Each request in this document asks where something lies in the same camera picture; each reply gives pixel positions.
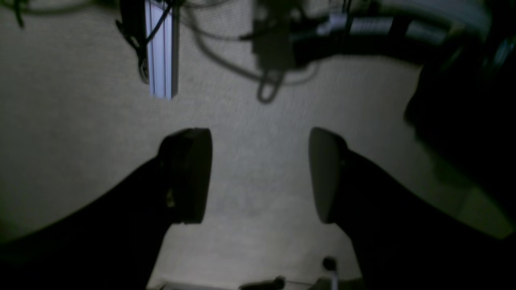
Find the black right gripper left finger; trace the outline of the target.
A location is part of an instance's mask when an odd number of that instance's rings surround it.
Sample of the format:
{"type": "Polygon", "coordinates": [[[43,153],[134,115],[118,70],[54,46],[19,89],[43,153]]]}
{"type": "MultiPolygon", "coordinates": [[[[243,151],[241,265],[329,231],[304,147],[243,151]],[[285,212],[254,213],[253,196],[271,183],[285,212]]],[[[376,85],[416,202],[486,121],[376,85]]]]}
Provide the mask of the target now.
{"type": "Polygon", "coordinates": [[[185,128],[84,208],[1,245],[2,290],[144,290],[174,224],[200,224],[212,134],[185,128]]]}

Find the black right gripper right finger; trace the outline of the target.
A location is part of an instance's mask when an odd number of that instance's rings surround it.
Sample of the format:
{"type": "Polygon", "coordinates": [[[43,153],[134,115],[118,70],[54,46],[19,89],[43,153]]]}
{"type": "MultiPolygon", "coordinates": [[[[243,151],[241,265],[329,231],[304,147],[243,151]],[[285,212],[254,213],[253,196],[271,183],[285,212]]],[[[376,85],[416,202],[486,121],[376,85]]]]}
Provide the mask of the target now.
{"type": "Polygon", "coordinates": [[[350,238],[369,290],[514,290],[514,234],[457,221],[330,130],[311,129],[308,159],[317,215],[350,238]]]}

